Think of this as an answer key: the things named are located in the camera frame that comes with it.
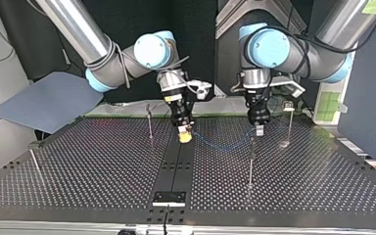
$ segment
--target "metal bracket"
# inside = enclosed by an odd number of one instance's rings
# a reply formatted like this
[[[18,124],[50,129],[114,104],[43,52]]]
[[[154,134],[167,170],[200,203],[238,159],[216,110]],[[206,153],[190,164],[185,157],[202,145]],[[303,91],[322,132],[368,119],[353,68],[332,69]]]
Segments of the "metal bracket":
[[[229,0],[216,17],[215,39],[218,39],[228,28],[252,10],[265,10],[283,25],[288,24],[292,3],[289,0]],[[293,9],[290,19],[292,33],[301,33],[306,29],[296,9]]]
[[[247,89],[261,89],[267,86],[266,83],[256,84],[256,85],[249,85],[245,88]],[[273,80],[270,83],[270,87],[273,86],[282,86],[283,89],[285,89],[287,92],[291,93],[291,95],[295,98],[300,97],[306,90],[301,87],[298,82],[290,79],[287,76],[274,76]]]
[[[185,207],[185,192],[157,192],[154,197],[154,207]]]
[[[348,111],[348,107],[344,105],[343,103],[338,103],[338,112],[342,114],[346,114]]]

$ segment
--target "metal rod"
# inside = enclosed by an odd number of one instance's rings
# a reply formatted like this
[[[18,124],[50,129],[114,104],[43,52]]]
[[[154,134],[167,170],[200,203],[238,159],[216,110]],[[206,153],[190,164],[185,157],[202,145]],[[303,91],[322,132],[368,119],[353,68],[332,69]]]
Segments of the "metal rod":
[[[36,0],[85,63],[105,57],[109,40],[80,0]]]
[[[250,138],[250,168],[249,168],[249,189],[252,189],[255,185],[253,184],[253,163],[255,161],[256,156],[256,145],[255,145],[255,138]]]
[[[149,104],[146,105],[146,112],[148,113],[148,123],[149,123],[149,138],[153,139],[154,135],[152,133],[152,121],[151,121],[152,113],[151,113],[150,107],[151,105]]]
[[[250,170],[249,170],[249,188],[253,188],[253,186],[255,186],[253,184],[253,162],[254,160],[253,159],[250,159]]]
[[[33,152],[32,149],[29,149],[29,152],[32,155],[32,159],[33,159],[33,162],[35,164],[36,170],[38,171],[39,177],[41,178],[42,185],[45,185],[44,177],[42,176],[41,168],[39,167],[38,160],[36,159],[36,156],[35,156],[35,154],[34,154],[34,152]]]
[[[288,142],[290,143],[291,141],[291,131],[292,131],[292,121],[293,121],[293,111],[291,111],[291,118],[289,121],[289,131],[288,131]]]

